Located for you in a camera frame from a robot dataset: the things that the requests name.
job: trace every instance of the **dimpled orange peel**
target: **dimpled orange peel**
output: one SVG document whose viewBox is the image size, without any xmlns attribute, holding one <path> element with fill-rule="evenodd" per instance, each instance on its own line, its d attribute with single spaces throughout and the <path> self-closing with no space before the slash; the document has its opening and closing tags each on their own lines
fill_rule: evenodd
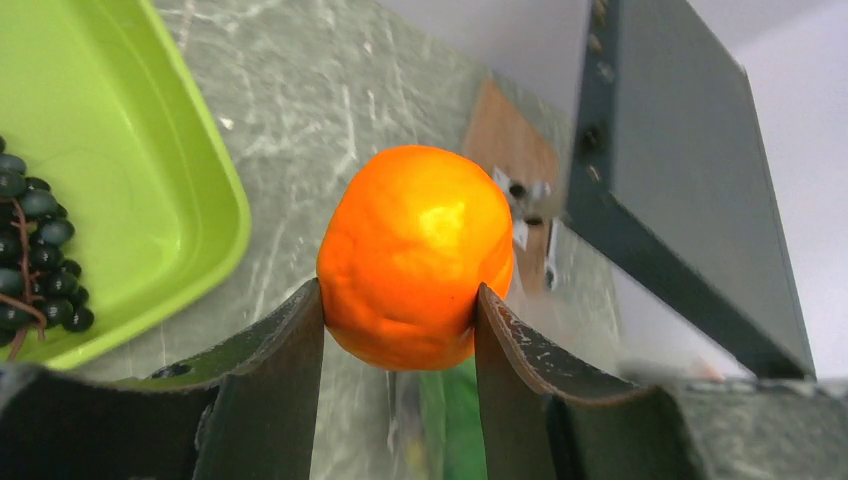
<svg viewBox="0 0 848 480">
<path fill-rule="evenodd" d="M 506 197 L 474 162 L 434 147 L 384 150 L 353 177 L 318 252 L 325 325 L 386 370 L 443 370 L 474 352 L 477 290 L 513 271 Z"/>
</svg>

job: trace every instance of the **grape stem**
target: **grape stem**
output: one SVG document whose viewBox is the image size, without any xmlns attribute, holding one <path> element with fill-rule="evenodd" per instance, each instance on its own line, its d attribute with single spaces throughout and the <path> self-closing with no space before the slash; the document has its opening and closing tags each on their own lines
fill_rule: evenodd
<svg viewBox="0 0 848 480">
<path fill-rule="evenodd" d="M 45 317 L 42 312 L 40 312 L 32 305 L 35 301 L 35 297 L 33 297 L 32 294 L 32 282 L 35 276 L 30 274 L 29 271 L 29 225 L 26 221 L 26 215 L 24 214 L 23 208 L 21 208 L 20 202 L 18 202 L 16 198 L 3 198 L 0 199 L 0 202 L 11 202 L 12 206 L 15 208 L 15 216 L 18 217 L 18 221 L 12 222 L 12 226 L 17 227 L 21 235 L 21 250 L 23 250 L 23 254 L 21 255 L 20 269 L 21 276 L 24 279 L 23 301 L 10 297 L 8 295 L 0 294 L 0 302 L 23 310 L 24 312 L 27 312 L 33 317 L 35 317 L 35 329 L 38 331 L 38 340 L 40 342 L 43 342 L 44 330 L 47 327 L 47 317 Z M 18 352 L 21 350 L 24 341 L 26 341 L 27 334 L 29 333 L 29 330 L 31 328 L 32 325 L 24 325 L 18 329 L 17 333 L 15 334 L 15 339 L 12 340 L 12 346 L 9 350 L 9 355 L 6 357 L 7 362 L 11 362 L 18 355 Z"/>
</svg>

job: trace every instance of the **lime green tray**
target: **lime green tray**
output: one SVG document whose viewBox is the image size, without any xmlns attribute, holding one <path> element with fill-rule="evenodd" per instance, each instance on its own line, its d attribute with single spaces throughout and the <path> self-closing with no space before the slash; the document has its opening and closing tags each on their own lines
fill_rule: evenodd
<svg viewBox="0 0 848 480">
<path fill-rule="evenodd" d="M 31 334 L 18 360 L 68 369 L 222 282 L 247 247 L 250 212 L 147 1 L 2 4 L 0 135 L 70 212 L 77 235 L 65 253 L 82 264 L 97 316 L 84 334 L 55 328 L 43 343 Z"/>
</svg>

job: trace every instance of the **dark gray metal panel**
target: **dark gray metal panel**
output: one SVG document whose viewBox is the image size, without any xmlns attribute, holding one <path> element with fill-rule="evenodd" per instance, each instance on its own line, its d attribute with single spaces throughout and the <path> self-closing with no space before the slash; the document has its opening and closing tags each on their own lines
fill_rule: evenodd
<svg viewBox="0 0 848 480">
<path fill-rule="evenodd" d="M 760 377 L 815 376 L 741 68 L 685 0 L 595 0 L 564 221 Z"/>
<path fill-rule="evenodd" d="M 812 367 L 744 72 L 684 0 L 621 16 L 613 195 Z"/>
</svg>

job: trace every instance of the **grape cluster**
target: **grape cluster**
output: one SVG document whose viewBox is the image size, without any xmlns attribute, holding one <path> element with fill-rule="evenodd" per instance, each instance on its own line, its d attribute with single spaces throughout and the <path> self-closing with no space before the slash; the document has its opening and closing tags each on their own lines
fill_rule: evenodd
<svg viewBox="0 0 848 480">
<path fill-rule="evenodd" d="M 40 341 L 59 325 L 81 333 L 94 314 L 79 282 L 82 267 L 61 250 L 76 231 L 68 211 L 50 184 L 26 177 L 26 162 L 5 150 L 0 137 L 0 347 L 12 344 L 11 361 L 30 330 Z"/>
</svg>

